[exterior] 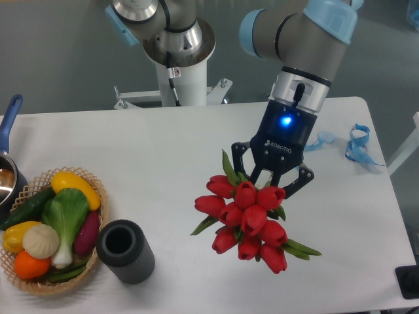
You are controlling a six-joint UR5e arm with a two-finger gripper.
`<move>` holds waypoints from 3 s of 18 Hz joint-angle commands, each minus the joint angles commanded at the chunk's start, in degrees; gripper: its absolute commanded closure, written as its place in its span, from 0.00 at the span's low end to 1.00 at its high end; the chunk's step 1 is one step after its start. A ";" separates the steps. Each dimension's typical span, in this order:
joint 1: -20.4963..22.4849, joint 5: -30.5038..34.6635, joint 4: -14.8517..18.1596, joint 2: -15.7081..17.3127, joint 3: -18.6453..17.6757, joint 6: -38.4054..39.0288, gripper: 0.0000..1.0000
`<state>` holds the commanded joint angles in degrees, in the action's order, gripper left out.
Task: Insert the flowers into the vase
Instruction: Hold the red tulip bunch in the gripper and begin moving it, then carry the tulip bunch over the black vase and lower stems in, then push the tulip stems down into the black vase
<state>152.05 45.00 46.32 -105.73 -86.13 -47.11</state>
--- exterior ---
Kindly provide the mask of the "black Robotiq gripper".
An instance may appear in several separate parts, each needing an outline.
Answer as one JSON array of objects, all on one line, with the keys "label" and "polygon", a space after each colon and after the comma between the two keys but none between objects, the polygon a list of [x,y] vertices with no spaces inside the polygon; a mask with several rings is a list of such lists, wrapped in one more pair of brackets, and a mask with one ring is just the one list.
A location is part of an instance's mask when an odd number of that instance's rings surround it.
[{"label": "black Robotiq gripper", "polygon": [[314,179],[314,172],[302,162],[303,150],[316,120],[314,114],[270,100],[251,141],[231,145],[234,172],[249,177],[244,168],[243,155],[250,148],[255,162],[250,175],[253,183],[266,170],[272,173],[271,184],[277,186],[283,174],[298,166],[297,179],[283,188],[285,199],[289,199]]}]

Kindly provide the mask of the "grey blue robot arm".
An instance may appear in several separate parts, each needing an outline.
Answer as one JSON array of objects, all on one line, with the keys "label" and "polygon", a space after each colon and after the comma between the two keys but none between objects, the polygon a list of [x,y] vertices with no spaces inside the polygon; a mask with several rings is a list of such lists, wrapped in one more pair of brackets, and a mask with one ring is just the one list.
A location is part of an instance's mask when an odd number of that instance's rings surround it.
[{"label": "grey blue robot arm", "polygon": [[[255,183],[262,171],[278,186],[283,174],[299,169],[285,187],[292,196],[313,178],[303,150],[357,24],[361,1],[290,1],[276,10],[249,12],[239,29],[240,44],[260,59],[280,60],[257,133],[232,146],[235,174],[244,174],[250,151]],[[112,1],[105,10],[129,45],[141,43],[155,64],[163,106],[207,105],[207,61],[215,49],[211,26],[194,1]]]}]

